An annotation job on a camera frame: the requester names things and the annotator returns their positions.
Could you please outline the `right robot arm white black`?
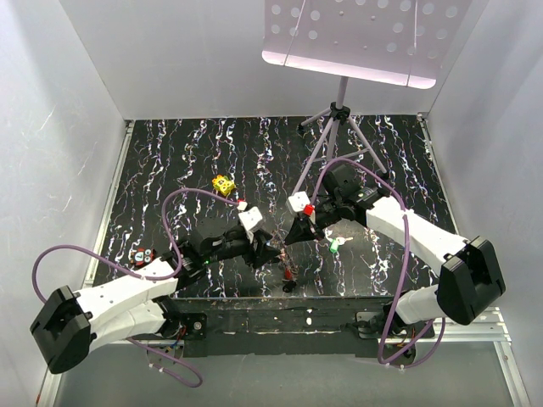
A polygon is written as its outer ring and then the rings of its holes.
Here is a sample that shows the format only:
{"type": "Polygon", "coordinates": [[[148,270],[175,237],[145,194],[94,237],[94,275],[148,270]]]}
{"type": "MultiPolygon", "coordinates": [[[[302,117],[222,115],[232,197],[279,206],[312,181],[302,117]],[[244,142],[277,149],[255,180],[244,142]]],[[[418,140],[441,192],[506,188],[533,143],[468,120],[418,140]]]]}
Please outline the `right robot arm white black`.
{"type": "Polygon", "coordinates": [[[301,191],[288,197],[294,222],[284,242],[322,240],[326,228],[350,220],[402,244],[437,275],[431,287],[400,291],[380,316],[365,323],[368,332],[403,337],[415,324],[442,317],[467,326],[505,293],[488,239],[467,240],[437,227],[407,209],[383,181],[362,182],[353,165],[342,159],[321,173],[316,187],[326,192],[322,201],[301,191]]]}

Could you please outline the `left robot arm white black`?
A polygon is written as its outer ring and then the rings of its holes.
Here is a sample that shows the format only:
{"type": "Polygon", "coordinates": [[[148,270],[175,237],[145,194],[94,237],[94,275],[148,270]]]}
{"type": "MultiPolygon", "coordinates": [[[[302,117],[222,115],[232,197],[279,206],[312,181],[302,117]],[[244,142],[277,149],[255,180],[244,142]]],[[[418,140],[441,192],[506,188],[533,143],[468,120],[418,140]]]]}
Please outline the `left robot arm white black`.
{"type": "Polygon", "coordinates": [[[64,373],[97,348],[128,337],[193,335],[197,324],[205,325],[205,317],[177,310],[171,295],[222,260],[240,257],[254,269],[279,262],[281,251],[271,238],[262,230],[248,237],[241,226],[218,237],[194,234],[162,255],[144,250],[148,259],[133,275],[78,291],[67,286],[54,290],[30,327],[48,370],[64,373]]]}

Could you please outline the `silver key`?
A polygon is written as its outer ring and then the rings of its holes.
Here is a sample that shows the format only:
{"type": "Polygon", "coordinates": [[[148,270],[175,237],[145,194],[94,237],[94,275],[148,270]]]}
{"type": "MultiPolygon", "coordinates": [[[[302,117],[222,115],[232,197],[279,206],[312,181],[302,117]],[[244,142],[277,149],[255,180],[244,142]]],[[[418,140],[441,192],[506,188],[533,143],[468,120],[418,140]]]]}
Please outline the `silver key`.
{"type": "Polygon", "coordinates": [[[344,245],[346,242],[351,241],[352,237],[338,237],[337,241],[339,245],[344,245]]]}

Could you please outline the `green key tag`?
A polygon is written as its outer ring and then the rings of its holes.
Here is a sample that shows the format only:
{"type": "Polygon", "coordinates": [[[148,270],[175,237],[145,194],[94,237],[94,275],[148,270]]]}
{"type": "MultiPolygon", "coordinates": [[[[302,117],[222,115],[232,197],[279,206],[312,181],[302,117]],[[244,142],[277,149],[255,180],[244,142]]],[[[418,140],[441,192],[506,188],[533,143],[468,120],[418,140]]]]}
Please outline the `green key tag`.
{"type": "Polygon", "coordinates": [[[339,250],[339,246],[340,246],[340,243],[339,243],[339,240],[338,239],[333,239],[330,243],[330,247],[329,247],[329,250],[331,253],[333,254],[336,254],[339,250]]]}

